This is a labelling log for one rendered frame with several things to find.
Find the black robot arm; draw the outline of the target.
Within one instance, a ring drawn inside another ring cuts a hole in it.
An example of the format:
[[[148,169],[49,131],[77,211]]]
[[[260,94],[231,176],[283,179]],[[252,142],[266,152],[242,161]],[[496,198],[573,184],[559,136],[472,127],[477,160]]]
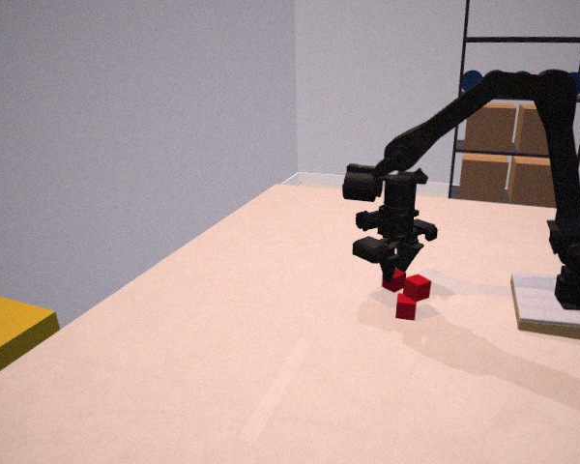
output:
[[[344,199],[375,202],[395,209],[415,206],[417,184],[427,176],[411,169],[442,136],[465,121],[495,97],[534,100],[544,125],[557,212],[548,219],[549,243],[564,266],[557,275],[555,296],[564,310],[580,310],[580,178],[573,120],[576,82],[558,69],[539,74],[487,72],[482,80],[441,109],[428,121],[412,127],[385,148],[384,159],[375,166],[350,163],[342,185]],[[398,170],[397,174],[389,174]]]

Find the red cube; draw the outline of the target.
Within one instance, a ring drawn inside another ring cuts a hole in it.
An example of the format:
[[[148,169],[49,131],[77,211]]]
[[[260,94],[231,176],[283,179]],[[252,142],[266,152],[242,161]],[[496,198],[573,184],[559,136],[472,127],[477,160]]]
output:
[[[431,280],[421,276],[413,275],[404,279],[403,295],[418,302],[429,298]]]
[[[403,273],[403,272],[395,269],[390,283],[386,283],[384,281],[384,278],[382,275],[381,287],[384,289],[387,289],[393,293],[396,293],[404,288],[404,279],[405,278],[406,278],[406,273]]]
[[[416,310],[417,310],[417,302],[403,295],[403,293],[397,294],[395,318],[414,321],[416,316]]]

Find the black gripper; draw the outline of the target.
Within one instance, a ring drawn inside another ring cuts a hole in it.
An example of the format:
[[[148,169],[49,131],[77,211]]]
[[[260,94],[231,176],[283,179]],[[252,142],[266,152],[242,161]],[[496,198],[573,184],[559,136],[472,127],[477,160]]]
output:
[[[418,236],[425,235],[428,242],[437,239],[438,229],[433,223],[414,219],[420,214],[415,206],[407,209],[388,207],[379,208],[383,215],[383,230],[378,234],[383,239],[367,236],[353,243],[353,255],[372,264],[379,264],[386,283],[390,283],[395,268],[403,273],[407,271],[415,257],[424,247]],[[396,254],[394,253],[396,249]]]

